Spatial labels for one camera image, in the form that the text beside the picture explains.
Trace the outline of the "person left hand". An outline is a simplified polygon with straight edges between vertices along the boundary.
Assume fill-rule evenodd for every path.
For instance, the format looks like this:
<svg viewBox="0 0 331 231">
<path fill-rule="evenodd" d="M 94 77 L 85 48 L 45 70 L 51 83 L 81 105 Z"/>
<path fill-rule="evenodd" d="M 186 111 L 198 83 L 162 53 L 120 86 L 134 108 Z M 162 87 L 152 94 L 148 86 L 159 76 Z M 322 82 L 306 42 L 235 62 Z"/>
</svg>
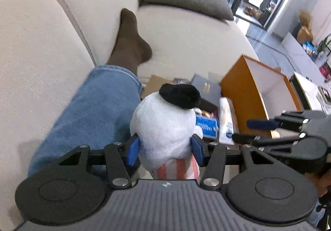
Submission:
<svg viewBox="0 0 331 231">
<path fill-rule="evenodd" d="M 331 170 L 328 170 L 318 181 L 319 197 L 324 196 L 331 185 Z"/>
</svg>

